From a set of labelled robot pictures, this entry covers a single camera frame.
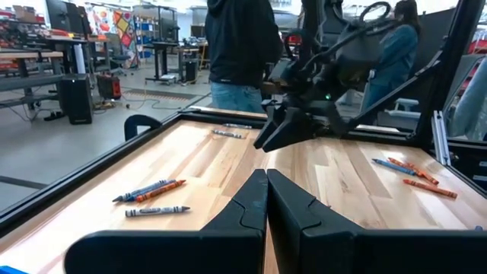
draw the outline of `person's arm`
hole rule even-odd
[[[414,50],[418,44],[418,36],[414,28],[403,25],[398,27],[383,43],[384,51],[376,69],[388,67]]]
[[[282,41],[268,0],[249,0],[246,6],[250,39],[264,62],[277,62],[282,56]]]

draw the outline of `chair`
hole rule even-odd
[[[122,49],[122,42],[120,41],[120,37],[116,33],[106,33],[107,39],[110,41],[108,44],[108,49],[111,52],[110,54],[110,73],[117,74],[117,75],[125,75],[126,70],[123,68],[126,61],[130,59],[130,56],[123,54]]]

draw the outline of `denim jacket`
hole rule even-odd
[[[380,42],[384,48],[371,84],[398,88],[409,78],[418,48],[418,34],[414,27],[404,24],[388,33]]]

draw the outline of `gray floor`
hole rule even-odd
[[[177,108],[196,102],[199,106],[211,103],[211,98],[206,97],[209,94],[208,72],[202,73],[196,84],[187,86],[145,83],[144,78],[153,74],[154,70],[148,64],[134,71],[133,75],[121,76],[123,103],[106,112],[97,112],[90,125],[73,126],[66,117],[45,122],[42,118],[49,115],[48,111],[40,112],[30,122],[26,114],[32,116],[34,113],[21,106],[14,107],[13,110],[27,119],[23,121],[12,110],[1,109],[0,175],[48,185],[121,144],[124,141],[123,123],[127,117],[142,113],[163,119]],[[40,88],[36,94],[46,93],[49,89],[53,87]],[[22,94],[23,91],[2,92],[0,100],[21,97]],[[97,91],[94,91],[94,98],[98,100]],[[125,107],[126,104],[130,104],[130,109]],[[44,101],[41,109],[58,110],[59,105],[55,101]],[[35,191],[0,182],[0,211]]]

